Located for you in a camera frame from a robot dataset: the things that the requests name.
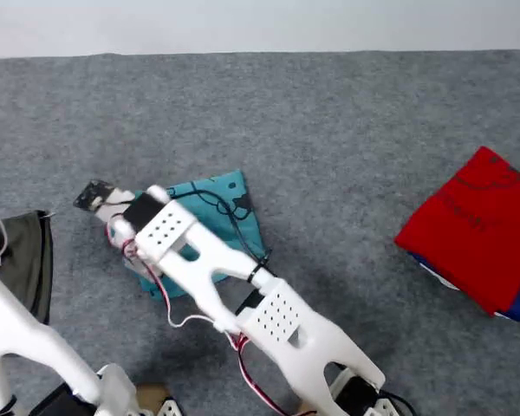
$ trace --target green cloth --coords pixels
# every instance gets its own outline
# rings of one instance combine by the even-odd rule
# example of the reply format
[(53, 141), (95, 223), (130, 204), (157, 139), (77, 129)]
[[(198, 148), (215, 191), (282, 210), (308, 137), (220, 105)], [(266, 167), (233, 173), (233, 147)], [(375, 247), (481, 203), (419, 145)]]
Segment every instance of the green cloth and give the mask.
[[(209, 179), (185, 182), (168, 188), (172, 197), (177, 197), (183, 193), (192, 192), (194, 189), (207, 190), (216, 193), (230, 206), (231, 211), (237, 220), (239, 230), (243, 234), (244, 240), (257, 257), (265, 255), (260, 230), (249, 193), (246, 189), (244, 176), (241, 171), (226, 173)], [(227, 212), (219, 201), (210, 195), (189, 195), (178, 199), (178, 201), (210, 231), (224, 240), (230, 247), (244, 251), (239, 242), (237, 234), (231, 225)], [(192, 249), (183, 249), (181, 255), (191, 259), (194, 254)], [(218, 274), (213, 277), (213, 282), (219, 282), (227, 276)], [(144, 277), (139, 276), (140, 286), (144, 291), (150, 293), (152, 298), (161, 300), (161, 294), (155, 284), (148, 282)], [(162, 283), (166, 287), (170, 297), (182, 296), (185, 292), (169, 277), (163, 276)]]

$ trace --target folded red shirt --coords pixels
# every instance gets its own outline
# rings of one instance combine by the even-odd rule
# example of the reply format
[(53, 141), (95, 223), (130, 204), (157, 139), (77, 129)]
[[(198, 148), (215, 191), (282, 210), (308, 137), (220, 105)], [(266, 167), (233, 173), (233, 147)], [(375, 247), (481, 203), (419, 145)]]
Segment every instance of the folded red shirt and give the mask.
[(508, 310), (520, 290), (520, 172), (480, 147), (395, 243), (424, 257), (488, 313)]

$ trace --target dark gray cloth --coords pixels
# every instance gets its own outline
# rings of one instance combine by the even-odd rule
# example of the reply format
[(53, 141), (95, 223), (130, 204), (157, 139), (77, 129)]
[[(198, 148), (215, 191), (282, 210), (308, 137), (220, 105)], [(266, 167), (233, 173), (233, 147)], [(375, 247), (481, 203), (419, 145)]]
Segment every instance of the dark gray cloth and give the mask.
[[(46, 213), (3, 219), (8, 248), (1, 257), (0, 280), (40, 322), (49, 322), (52, 293), (52, 236)], [(0, 247), (3, 237), (0, 231)]]
[[(270, 267), (339, 324), (421, 415), (520, 415), (520, 324), (491, 319), (393, 237), (480, 145), (520, 169), (520, 51), (100, 55), (0, 60), (0, 215), (53, 218), (51, 321), (88, 363), (169, 384), (189, 415), (270, 415), (226, 339), (166, 324), (71, 202), (91, 178), (126, 189), (243, 169)], [(218, 286), (232, 307), (249, 286)], [(173, 302), (174, 319), (196, 313)], [(293, 394), (251, 347), (257, 382)], [(39, 401), (47, 368), (10, 361)]]

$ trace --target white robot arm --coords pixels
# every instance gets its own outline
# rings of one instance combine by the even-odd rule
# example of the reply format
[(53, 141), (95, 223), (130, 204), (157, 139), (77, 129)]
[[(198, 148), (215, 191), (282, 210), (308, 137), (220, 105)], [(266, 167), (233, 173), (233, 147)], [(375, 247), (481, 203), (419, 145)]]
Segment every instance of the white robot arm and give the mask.
[[(111, 211), (114, 203), (96, 214), (104, 218), (107, 215), (101, 210), (109, 210), (117, 244), (134, 242), (137, 256), (192, 296), (218, 331), (246, 335), (280, 367), (295, 393), (318, 414), (347, 415), (335, 403), (324, 378), (324, 368), (331, 362), (342, 364), (380, 390), (384, 374), (337, 325), (315, 312), (283, 279), (227, 246), (183, 205), (170, 200), (163, 188), (151, 186), (129, 207), (117, 206), (116, 213)], [(179, 254), (186, 244), (199, 253), (196, 260), (185, 260)], [(212, 283), (216, 272), (249, 281), (262, 301), (235, 316)]]
[(27, 414), (12, 399), (2, 358), (17, 354), (55, 370), (72, 391), (97, 407), (95, 416), (150, 415), (137, 406), (135, 387), (121, 367), (96, 374), (52, 328), (37, 321), (0, 282), (0, 415)]

